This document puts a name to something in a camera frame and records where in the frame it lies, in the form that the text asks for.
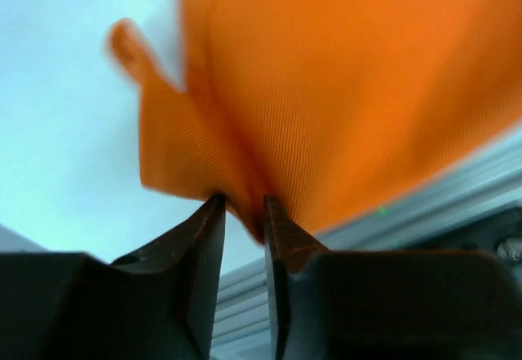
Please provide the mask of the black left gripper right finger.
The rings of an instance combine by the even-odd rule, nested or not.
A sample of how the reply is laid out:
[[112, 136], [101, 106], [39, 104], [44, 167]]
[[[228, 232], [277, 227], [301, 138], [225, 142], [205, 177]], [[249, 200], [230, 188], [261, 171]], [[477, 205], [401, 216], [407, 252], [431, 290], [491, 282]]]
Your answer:
[[265, 198], [275, 359], [518, 359], [521, 210], [395, 251], [332, 251]]

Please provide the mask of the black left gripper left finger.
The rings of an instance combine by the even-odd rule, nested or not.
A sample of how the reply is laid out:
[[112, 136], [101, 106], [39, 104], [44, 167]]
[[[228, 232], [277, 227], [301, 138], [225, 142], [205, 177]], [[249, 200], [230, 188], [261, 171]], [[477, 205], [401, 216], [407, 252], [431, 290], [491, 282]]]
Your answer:
[[207, 359], [225, 199], [106, 264], [82, 253], [1, 256], [4, 359]]

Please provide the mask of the orange trousers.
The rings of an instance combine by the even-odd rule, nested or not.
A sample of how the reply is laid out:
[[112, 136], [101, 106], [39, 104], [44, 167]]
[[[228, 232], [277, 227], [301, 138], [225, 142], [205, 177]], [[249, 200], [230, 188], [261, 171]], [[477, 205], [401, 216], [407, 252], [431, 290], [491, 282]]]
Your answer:
[[521, 0], [181, 0], [184, 91], [131, 20], [139, 176], [221, 193], [263, 241], [263, 198], [314, 232], [390, 202], [521, 118]]

